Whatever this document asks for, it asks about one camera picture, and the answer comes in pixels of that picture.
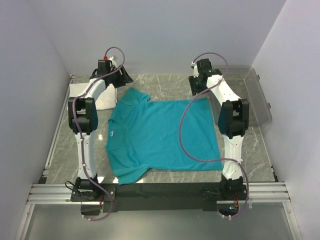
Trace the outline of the clear plastic bin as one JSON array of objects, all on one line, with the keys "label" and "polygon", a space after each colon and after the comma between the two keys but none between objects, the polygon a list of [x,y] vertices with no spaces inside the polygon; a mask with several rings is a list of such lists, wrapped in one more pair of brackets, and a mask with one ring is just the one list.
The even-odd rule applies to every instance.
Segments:
[{"label": "clear plastic bin", "polygon": [[249,65],[231,65],[224,81],[208,92],[214,124],[218,125],[221,111],[221,103],[230,100],[235,101],[231,91],[239,99],[246,99],[249,104],[248,127],[259,128],[272,121],[270,103],[266,100],[260,77],[253,67]]}]

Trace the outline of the teal t shirt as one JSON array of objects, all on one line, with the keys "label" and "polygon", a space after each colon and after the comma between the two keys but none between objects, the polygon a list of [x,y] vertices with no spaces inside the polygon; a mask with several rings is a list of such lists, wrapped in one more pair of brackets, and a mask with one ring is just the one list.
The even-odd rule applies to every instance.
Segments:
[{"label": "teal t shirt", "polygon": [[106,151],[121,185],[149,169],[220,171],[220,150],[208,99],[151,101],[130,88],[108,120]]}]

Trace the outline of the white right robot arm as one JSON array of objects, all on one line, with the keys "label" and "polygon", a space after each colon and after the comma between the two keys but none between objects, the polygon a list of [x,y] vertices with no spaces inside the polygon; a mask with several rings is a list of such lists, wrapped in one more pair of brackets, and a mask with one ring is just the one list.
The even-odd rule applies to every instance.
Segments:
[{"label": "white right robot arm", "polygon": [[220,194],[233,199],[246,189],[243,184],[242,144],[249,127],[249,102],[238,96],[227,84],[220,70],[214,69],[208,58],[191,63],[193,75],[188,78],[193,95],[210,89],[220,105],[217,126],[224,140],[224,162]]}]

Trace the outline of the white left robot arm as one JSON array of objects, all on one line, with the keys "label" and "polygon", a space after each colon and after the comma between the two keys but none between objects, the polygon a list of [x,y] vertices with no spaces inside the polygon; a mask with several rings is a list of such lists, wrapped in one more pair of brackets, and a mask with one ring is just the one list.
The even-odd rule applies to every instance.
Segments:
[{"label": "white left robot arm", "polygon": [[115,56],[98,61],[88,84],[78,91],[70,89],[67,102],[68,125],[74,133],[78,151],[78,174],[72,186],[72,196],[93,201],[102,196],[94,160],[94,135],[98,128],[98,111],[111,110],[117,104],[117,89],[132,83]]}]

